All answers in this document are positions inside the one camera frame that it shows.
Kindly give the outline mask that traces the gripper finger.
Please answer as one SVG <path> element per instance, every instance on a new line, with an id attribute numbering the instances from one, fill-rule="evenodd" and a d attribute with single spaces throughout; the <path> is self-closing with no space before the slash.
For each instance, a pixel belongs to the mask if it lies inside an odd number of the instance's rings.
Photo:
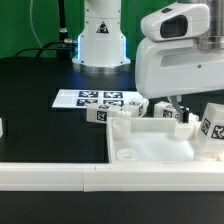
<path id="1" fill-rule="evenodd" d="M 170 96 L 169 100 L 172 106 L 176 109 L 179 114 L 179 121 L 181 123 L 188 123 L 189 122 L 189 111 L 186 107 L 181 107 L 180 102 L 182 98 L 180 96 Z"/>

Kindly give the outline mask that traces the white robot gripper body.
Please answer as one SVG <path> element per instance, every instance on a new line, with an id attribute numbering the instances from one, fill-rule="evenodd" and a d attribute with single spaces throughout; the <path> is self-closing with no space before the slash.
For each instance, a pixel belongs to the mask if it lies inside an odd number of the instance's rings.
<path id="1" fill-rule="evenodd" d="M 160 98 L 224 89 L 224 50 L 198 50 L 194 39 L 141 41 L 135 83 L 145 98 Z"/>

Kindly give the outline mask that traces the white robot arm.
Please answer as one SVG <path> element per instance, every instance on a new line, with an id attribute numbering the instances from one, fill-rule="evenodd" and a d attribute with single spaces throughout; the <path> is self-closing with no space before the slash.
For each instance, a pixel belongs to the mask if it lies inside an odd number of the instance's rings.
<path id="1" fill-rule="evenodd" d="M 73 66 L 109 74 L 129 66 L 120 31 L 121 0 L 84 0 L 84 29 Z M 176 0 L 145 16 L 135 85 L 147 99 L 224 89 L 224 0 Z"/>

